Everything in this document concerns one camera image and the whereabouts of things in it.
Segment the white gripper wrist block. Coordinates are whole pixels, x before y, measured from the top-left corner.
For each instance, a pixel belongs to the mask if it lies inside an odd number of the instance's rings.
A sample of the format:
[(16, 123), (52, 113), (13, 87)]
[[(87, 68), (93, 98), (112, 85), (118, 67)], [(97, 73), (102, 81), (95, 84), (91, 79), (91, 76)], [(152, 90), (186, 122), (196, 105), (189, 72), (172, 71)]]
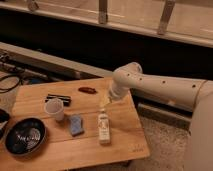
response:
[(109, 95), (104, 94), (101, 97), (99, 106), (101, 108), (105, 108), (108, 104), (111, 103), (111, 99), (120, 100), (120, 99), (124, 98), (127, 93), (128, 93), (128, 89), (126, 87), (123, 87), (116, 82), (112, 82), (109, 86), (109, 91), (108, 91)]

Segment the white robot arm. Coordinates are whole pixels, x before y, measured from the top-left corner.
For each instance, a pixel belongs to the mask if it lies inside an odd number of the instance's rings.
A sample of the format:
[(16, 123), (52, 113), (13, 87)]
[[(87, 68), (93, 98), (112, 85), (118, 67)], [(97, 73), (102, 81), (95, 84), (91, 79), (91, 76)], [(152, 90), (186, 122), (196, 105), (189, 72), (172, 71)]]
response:
[(139, 63), (131, 62), (113, 71), (101, 107), (123, 99), (130, 89), (192, 111), (183, 171), (213, 171), (213, 80), (147, 75)]

